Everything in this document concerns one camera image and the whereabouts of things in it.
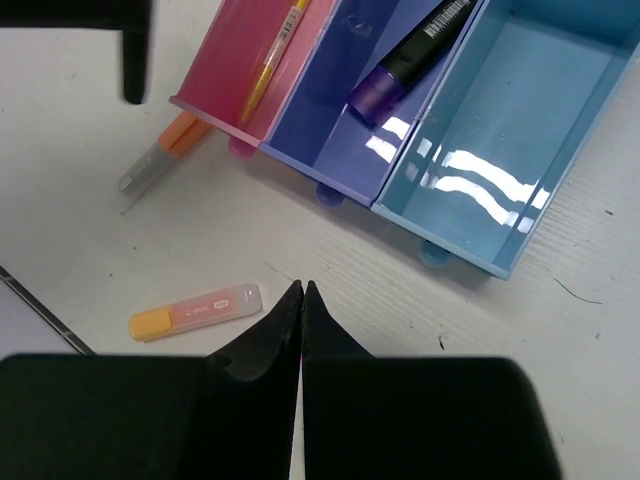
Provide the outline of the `orange cap lead case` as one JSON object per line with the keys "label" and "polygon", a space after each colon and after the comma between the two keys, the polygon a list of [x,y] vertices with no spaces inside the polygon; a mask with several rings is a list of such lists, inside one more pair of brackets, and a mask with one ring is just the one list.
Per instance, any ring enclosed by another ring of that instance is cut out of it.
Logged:
{"label": "orange cap lead case", "polygon": [[155,143],[124,173],[118,189],[128,198],[142,194],[178,160],[184,158],[213,127],[189,112],[181,112]]}

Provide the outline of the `yellow cap lead case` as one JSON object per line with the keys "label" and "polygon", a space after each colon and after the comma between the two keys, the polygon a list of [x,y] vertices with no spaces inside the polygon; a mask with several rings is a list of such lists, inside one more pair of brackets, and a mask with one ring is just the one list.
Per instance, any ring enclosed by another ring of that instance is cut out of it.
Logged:
{"label": "yellow cap lead case", "polygon": [[225,288],[134,314],[129,333],[137,342],[149,342],[250,315],[262,310],[255,283]]}

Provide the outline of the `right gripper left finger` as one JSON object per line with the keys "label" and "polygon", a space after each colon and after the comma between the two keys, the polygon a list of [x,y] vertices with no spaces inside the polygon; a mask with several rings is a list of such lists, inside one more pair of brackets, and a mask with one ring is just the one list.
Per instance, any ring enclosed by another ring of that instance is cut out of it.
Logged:
{"label": "right gripper left finger", "polygon": [[1,363],[5,479],[285,479],[303,289],[205,357],[19,354]]}

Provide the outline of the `purple cap highlighter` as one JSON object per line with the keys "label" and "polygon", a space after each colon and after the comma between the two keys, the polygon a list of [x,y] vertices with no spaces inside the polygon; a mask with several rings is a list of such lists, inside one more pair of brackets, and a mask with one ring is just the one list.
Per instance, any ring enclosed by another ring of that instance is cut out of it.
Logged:
{"label": "purple cap highlighter", "polygon": [[366,124],[378,124],[452,46],[475,5],[470,0],[439,2],[356,86],[349,107]]}

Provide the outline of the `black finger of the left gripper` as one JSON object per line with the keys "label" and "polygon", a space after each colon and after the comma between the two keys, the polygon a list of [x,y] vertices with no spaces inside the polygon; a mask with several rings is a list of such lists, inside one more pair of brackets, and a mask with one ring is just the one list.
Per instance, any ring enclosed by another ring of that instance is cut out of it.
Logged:
{"label": "black finger of the left gripper", "polygon": [[122,97],[145,100],[152,24],[150,1],[22,0],[1,3],[3,28],[117,31],[121,40]]}

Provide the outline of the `yellow pen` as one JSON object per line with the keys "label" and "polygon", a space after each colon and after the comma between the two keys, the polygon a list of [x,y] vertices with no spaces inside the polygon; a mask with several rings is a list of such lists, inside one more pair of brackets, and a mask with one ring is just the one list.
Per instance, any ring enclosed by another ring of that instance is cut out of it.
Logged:
{"label": "yellow pen", "polygon": [[254,111],[261,102],[261,99],[271,82],[273,74],[279,66],[281,58],[284,55],[292,36],[296,32],[307,5],[307,0],[298,0],[289,9],[287,16],[272,42],[270,50],[262,63],[254,85],[247,96],[245,106],[240,116],[242,124],[246,124],[251,119]]}

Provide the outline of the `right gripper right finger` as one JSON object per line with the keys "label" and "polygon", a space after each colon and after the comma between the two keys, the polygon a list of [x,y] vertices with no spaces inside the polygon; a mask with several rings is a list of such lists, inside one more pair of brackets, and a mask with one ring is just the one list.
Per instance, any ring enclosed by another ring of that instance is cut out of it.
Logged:
{"label": "right gripper right finger", "polygon": [[511,359],[377,357],[309,283],[302,312],[309,479],[558,479],[535,389]]}

